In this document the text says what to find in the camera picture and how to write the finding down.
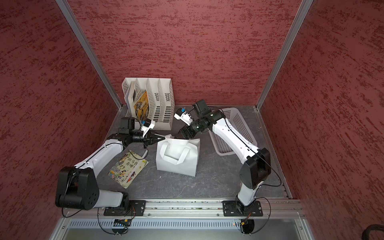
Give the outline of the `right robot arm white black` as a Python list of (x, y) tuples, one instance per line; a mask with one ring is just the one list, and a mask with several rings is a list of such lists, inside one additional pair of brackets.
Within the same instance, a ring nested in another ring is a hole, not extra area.
[(184, 139), (192, 139), (197, 133), (210, 130), (233, 150), (243, 164), (240, 170), (242, 186), (236, 196), (237, 211), (242, 215), (249, 213), (257, 191), (271, 174), (270, 152), (248, 141), (231, 125), (224, 112), (212, 110), (205, 100), (194, 103), (193, 109), (198, 117), (196, 120), (185, 108), (176, 110), (175, 119), (186, 124), (179, 134)]

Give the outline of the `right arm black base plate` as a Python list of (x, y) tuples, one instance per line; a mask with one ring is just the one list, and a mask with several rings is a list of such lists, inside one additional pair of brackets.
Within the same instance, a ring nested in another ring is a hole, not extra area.
[(222, 201), (225, 217), (262, 217), (263, 210), (259, 201), (243, 206), (240, 201)]

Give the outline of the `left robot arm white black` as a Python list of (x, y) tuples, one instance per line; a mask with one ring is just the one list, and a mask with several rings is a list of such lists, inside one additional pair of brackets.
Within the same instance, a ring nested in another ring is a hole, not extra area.
[(113, 208), (128, 213), (131, 209), (128, 194), (99, 189), (97, 176), (101, 170), (132, 143), (145, 147), (165, 139), (153, 132), (155, 122), (145, 119), (139, 122), (133, 117), (123, 117), (117, 133), (110, 135), (94, 153), (73, 167), (60, 170), (55, 205), (61, 209), (91, 210)]

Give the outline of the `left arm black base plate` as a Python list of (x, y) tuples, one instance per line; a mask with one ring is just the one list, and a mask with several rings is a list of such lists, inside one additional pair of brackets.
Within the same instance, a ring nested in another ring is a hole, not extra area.
[(146, 203), (145, 200), (129, 200), (127, 206), (105, 208), (103, 215), (106, 217), (142, 217)]

